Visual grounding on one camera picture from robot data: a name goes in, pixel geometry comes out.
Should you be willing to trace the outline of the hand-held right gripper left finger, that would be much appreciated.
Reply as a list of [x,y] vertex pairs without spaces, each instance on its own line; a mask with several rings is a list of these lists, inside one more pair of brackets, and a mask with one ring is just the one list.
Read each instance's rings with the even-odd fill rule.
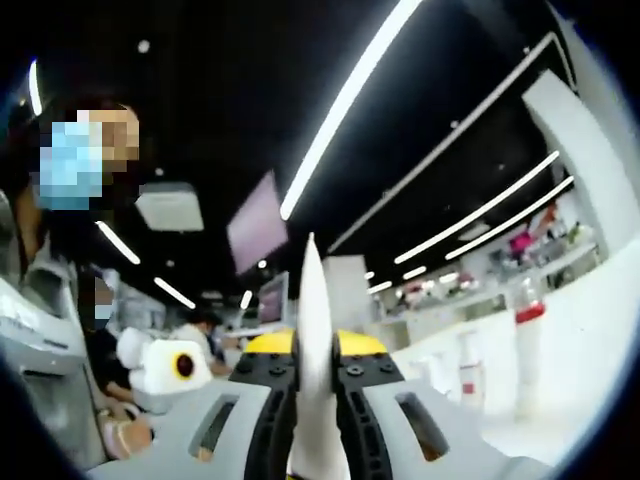
[[258,336],[232,374],[188,393],[155,420],[151,445],[91,479],[284,479],[297,423],[297,339]]

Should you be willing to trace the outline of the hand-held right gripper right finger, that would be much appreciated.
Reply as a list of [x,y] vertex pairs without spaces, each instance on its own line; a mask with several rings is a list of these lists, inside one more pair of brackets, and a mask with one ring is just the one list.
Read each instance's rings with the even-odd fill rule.
[[407,380],[376,338],[334,335],[337,425],[353,479],[548,479],[549,466],[487,443],[474,416]]

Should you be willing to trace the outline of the person's left hand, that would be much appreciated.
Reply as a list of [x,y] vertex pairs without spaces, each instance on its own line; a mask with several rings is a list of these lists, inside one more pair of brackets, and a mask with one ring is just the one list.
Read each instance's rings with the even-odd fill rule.
[[118,427],[118,439],[123,454],[131,457],[151,446],[153,431],[148,420],[144,416],[138,416]]

